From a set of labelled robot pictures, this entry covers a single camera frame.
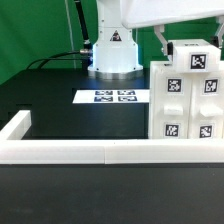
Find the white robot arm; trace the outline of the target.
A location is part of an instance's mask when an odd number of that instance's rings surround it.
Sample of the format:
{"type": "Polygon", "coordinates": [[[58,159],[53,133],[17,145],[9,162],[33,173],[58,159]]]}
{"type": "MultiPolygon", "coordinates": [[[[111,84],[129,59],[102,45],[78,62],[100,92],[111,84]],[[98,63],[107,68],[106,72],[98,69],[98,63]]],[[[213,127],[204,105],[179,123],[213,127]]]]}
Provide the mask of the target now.
{"type": "Polygon", "coordinates": [[[98,40],[88,73],[104,79],[128,79],[142,73],[135,28],[224,16],[224,0],[96,0],[98,40]]]}

